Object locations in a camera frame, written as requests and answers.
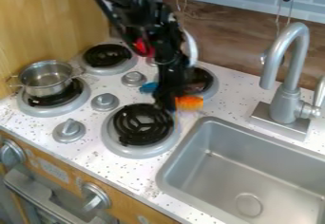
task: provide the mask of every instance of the kitchen sink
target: kitchen sink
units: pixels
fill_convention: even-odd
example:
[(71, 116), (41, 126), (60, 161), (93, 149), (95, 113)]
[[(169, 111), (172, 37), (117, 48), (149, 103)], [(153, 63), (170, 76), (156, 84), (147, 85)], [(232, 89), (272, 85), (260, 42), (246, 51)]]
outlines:
[(226, 224), (324, 224), (325, 157), (214, 117), (196, 122), (159, 188)]

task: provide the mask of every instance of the faucet handle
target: faucet handle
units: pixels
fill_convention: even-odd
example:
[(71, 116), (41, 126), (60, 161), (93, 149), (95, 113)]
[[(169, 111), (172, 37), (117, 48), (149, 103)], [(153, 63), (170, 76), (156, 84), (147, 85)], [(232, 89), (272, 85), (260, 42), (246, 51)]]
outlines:
[(314, 101), (313, 105), (316, 107), (321, 107), (325, 99), (325, 76), (322, 76), (316, 86), (314, 92)]
[(304, 104), (303, 111), (308, 112), (309, 118), (318, 118), (321, 116), (321, 106), (324, 102), (324, 99), (325, 99), (325, 76), (322, 76), (319, 79), (314, 92), (313, 105), (310, 105), (308, 103)]

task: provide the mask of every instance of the small pot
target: small pot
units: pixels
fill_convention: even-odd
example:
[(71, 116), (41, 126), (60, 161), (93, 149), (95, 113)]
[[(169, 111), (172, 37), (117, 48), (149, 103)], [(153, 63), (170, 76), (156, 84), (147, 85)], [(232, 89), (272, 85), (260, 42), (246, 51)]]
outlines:
[(63, 92), (72, 82), (73, 68), (57, 61), (36, 62), (25, 67), (18, 76), (25, 91), (33, 97), (45, 98)]

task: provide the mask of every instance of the black coil burner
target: black coil burner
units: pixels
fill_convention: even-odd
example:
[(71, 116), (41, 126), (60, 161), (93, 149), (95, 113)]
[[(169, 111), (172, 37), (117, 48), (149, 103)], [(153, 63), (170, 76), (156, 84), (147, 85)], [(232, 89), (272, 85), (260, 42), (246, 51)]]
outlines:
[(83, 84), (78, 79), (73, 79), (70, 85), (60, 94), (47, 97), (34, 97), (28, 95), (28, 104), (30, 106), (57, 106), (68, 103), (83, 92)]
[(185, 88), (186, 94), (198, 94), (206, 91), (213, 83), (212, 75), (205, 69), (195, 67), (191, 74), (188, 85)]
[(113, 122), (124, 146), (156, 143), (164, 139), (174, 126), (169, 113), (147, 103), (123, 107), (114, 115)]
[(131, 52), (120, 45), (98, 45), (84, 54), (84, 59), (92, 67), (114, 66), (131, 58)]

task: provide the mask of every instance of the red object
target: red object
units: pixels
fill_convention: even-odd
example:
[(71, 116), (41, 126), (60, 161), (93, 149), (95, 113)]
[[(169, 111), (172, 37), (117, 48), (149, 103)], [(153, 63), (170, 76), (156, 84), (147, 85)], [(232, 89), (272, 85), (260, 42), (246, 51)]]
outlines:
[(155, 49), (153, 47), (150, 47), (149, 51), (145, 49), (145, 44), (142, 38), (138, 38), (135, 47), (142, 53), (145, 53), (146, 57), (154, 57), (155, 55)]

